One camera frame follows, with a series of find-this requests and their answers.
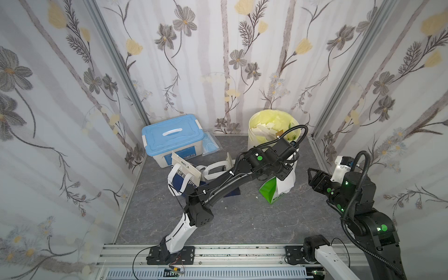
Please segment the green white paper bag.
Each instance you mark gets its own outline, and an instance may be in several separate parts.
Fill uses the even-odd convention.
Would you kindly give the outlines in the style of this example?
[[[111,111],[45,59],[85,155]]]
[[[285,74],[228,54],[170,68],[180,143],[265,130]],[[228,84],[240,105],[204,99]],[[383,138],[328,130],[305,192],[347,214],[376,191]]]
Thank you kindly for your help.
[[[296,167],[298,153],[294,153],[288,158],[288,160],[295,160],[292,164],[292,171],[287,175],[287,177],[282,181],[277,177],[273,177],[265,182],[259,189],[259,193],[267,200],[269,204],[273,204],[278,201],[279,198],[289,193],[294,187],[296,182]]]

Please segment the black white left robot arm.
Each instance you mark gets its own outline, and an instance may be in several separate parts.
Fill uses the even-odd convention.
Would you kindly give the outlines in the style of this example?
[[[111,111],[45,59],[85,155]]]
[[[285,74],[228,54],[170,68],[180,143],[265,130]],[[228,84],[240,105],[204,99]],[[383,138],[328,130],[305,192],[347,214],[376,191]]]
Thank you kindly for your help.
[[[308,126],[298,125],[288,129],[276,140],[260,144],[242,152],[232,168],[207,184],[198,187],[185,184],[180,194],[185,195],[183,216],[173,231],[157,246],[150,248],[148,265],[170,265],[181,256],[186,241],[196,229],[209,224],[214,215],[212,207],[224,196],[255,179],[275,177],[287,182],[295,173],[299,159],[299,146],[308,134]]]

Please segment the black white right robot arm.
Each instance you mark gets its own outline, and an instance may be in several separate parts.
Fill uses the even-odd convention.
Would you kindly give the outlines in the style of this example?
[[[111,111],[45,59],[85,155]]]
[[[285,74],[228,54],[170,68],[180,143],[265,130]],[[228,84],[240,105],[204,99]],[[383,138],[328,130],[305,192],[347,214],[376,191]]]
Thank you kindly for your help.
[[[376,280],[404,280],[400,239],[392,219],[373,206],[376,184],[368,177],[371,155],[342,156],[334,173],[308,168],[308,184],[327,197],[327,205],[340,216],[350,242],[363,251]]]

